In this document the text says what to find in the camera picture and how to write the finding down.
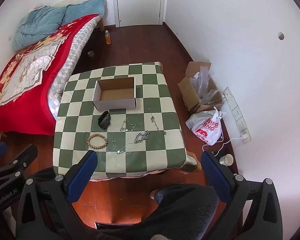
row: plastic bottle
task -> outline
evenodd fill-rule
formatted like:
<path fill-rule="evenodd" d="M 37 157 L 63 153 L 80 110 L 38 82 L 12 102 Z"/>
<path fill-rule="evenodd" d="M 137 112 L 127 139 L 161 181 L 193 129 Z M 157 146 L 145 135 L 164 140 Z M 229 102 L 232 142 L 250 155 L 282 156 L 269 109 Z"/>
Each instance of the plastic bottle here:
<path fill-rule="evenodd" d="M 106 31 L 105 37 L 106 37 L 106 43 L 111 44 L 110 34 L 108 31 Z"/>

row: red bedspread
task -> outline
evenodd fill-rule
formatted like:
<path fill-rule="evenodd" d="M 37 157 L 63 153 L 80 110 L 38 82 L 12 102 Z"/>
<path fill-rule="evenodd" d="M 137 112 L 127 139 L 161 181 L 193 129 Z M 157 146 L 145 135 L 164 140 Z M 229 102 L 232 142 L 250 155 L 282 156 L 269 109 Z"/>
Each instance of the red bedspread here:
<path fill-rule="evenodd" d="M 41 84 L 30 89 L 24 89 L 25 92 L 20 96 L 0 106 L 0 132 L 17 131 L 28 134 L 54 134 L 56 120 L 53 118 L 48 106 L 48 91 L 68 57 L 73 37 L 88 21 L 96 16 L 98 14 L 87 15 L 60 27 L 58 32 L 23 51 L 19 51 L 10 60 L 0 76 L 0 98 L 2 93 L 5 93 L 4 88 L 9 83 L 23 57 L 49 42 L 65 38 L 58 47 L 51 64 L 43 71 Z M 24 73 L 27 73 L 27 69 L 22 73 L 21 80 L 26 76 Z"/>

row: checkered tablecloth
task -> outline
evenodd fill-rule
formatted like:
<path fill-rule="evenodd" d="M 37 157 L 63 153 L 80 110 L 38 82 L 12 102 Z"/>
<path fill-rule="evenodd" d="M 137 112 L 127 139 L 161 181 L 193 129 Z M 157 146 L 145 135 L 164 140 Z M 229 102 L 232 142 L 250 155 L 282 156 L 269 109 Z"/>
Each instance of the checkered tablecloth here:
<path fill-rule="evenodd" d="M 99 112 L 92 103 L 97 80 L 135 77 L 137 108 L 109 110 L 111 124 L 107 130 L 98 126 Z M 151 122 L 154 116 L 159 133 Z M 127 129 L 120 131 L 127 119 Z M 149 138 L 134 144 L 139 132 L 149 130 Z M 196 166 L 194 158 L 186 154 L 181 128 L 160 63 L 140 63 L 96 69 L 70 77 L 62 95 L 56 123 L 53 165 L 56 174 L 65 174 L 77 164 L 88 150 L 87 138 L 100 133 L 108 138 L 106 148 L 98 150 L 98 166 L 92 180 L 115 177 L 140 177 L 147 173 L 181 166 Z M 104 140 L 95 137 L 95 146 Z M 117 154 L 117 149 L 125 152 Z"/>

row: black smartwatch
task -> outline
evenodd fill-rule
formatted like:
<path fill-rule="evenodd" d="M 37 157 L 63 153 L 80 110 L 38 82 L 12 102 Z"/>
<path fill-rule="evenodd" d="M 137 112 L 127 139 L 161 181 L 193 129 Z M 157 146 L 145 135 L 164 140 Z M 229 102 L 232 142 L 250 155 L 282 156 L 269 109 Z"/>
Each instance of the black smartwatch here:
<path fill-rule="evenodd" d="M 98 125 L 101 129 L 107 129 L 110 125 L 111 116 L 108 111 L 105 111 L 102 113 L 102 115 L 98 119 Z"/>

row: ceramic cup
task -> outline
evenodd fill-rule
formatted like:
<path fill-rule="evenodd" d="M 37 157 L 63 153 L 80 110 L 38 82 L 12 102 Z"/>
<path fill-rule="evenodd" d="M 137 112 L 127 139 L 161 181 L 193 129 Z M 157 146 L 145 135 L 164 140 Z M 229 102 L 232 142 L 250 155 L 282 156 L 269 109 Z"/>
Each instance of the ceramic cup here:
<path fill-rule="evenodd" d="M 88 57 L 94 57 L 94 52 L 93 52 L 93 50 L 91 50 L 91 51 L 88 52 Z"/>
<path fill-rule="evenodd" d="M 222 156 L 219 160 L 220 164 L 225 166 L 231 166 L 233 164 L 233 157 L 231 154 L 227 154 L 225 156 Z"/>

